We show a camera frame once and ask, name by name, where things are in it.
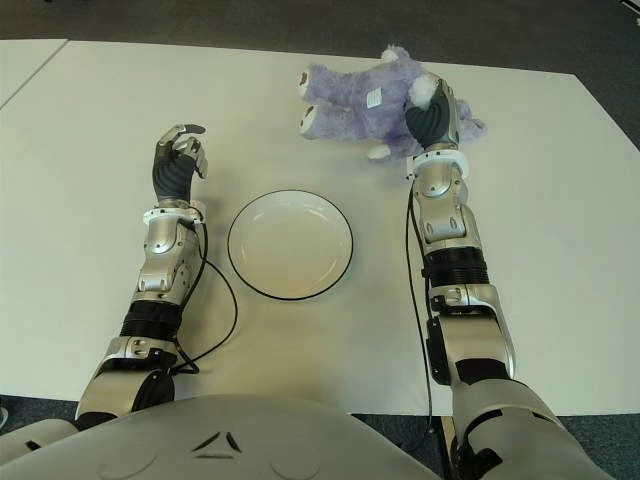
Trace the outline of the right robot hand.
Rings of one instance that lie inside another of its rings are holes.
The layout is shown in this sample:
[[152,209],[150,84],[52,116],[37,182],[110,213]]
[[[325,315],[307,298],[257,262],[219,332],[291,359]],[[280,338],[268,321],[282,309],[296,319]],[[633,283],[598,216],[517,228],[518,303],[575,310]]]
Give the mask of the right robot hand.
[[457,102],[453,90],[442,78],[423,75],[413,82],[405,105],[405,121],[425,151],[459,146]]

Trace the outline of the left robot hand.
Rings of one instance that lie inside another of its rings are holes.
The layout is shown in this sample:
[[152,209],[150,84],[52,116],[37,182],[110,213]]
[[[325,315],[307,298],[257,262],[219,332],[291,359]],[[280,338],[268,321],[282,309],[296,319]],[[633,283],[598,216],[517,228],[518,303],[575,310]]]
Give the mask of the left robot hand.
[[159,202],[191,201],[193,176],[207,177],[208,162],[201,141],[196,135],[206,128],[196,124],[171,127],[157,141],[152,168],[153,188]]

